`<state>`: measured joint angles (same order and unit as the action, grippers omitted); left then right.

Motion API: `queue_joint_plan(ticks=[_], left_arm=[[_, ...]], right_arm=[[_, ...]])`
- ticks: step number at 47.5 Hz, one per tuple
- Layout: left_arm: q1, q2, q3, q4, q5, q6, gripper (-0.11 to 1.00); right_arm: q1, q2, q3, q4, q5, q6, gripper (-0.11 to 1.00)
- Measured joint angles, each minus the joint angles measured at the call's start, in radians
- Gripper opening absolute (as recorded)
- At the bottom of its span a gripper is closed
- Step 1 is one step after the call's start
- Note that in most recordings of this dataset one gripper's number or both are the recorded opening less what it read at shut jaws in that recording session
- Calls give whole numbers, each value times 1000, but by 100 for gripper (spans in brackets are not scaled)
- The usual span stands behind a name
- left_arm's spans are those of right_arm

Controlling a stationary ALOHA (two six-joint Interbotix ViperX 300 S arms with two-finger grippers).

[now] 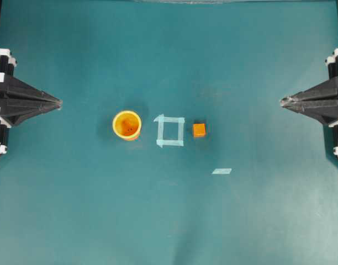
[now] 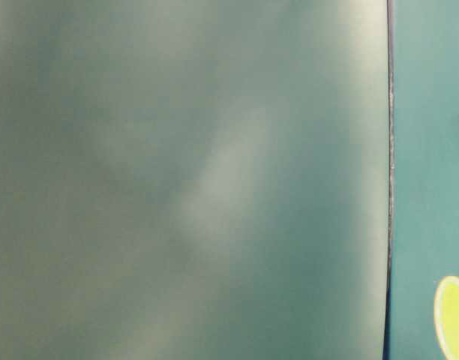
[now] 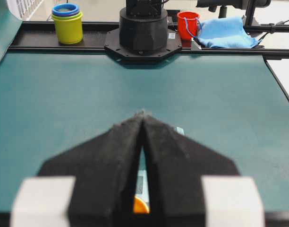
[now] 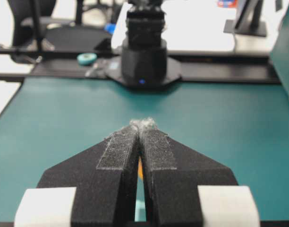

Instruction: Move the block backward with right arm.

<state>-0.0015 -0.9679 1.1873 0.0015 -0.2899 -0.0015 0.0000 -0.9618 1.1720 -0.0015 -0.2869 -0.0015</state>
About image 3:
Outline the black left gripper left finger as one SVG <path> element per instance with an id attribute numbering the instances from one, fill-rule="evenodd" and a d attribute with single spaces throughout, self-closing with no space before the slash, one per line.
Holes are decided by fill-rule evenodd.
<path id="1" fill-rule="evenodd" d="M 144 116 L 45 160 L 21 183 L 13 227 L 111 227 L 133 210 Z"/>

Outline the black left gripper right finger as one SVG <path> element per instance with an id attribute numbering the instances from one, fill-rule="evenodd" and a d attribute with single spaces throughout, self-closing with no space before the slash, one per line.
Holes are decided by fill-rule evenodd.
<path id="1" fill-rule="evenodd" d="M 253 178 L 230 158 L 150 116 L 142 122 L 154 215 L 166 227 L 263 227 Z"/>

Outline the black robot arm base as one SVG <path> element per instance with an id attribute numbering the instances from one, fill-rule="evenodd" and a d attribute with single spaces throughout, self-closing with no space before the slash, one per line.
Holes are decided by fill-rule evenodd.
<path id="1" fill-rule="evenodd" d="M 127 0 L 119 28 L 106 34 L 105 50 L 129 61 L 159 61 L 182 50 L 179 34 L 168 29 L 166 0 Z"/>

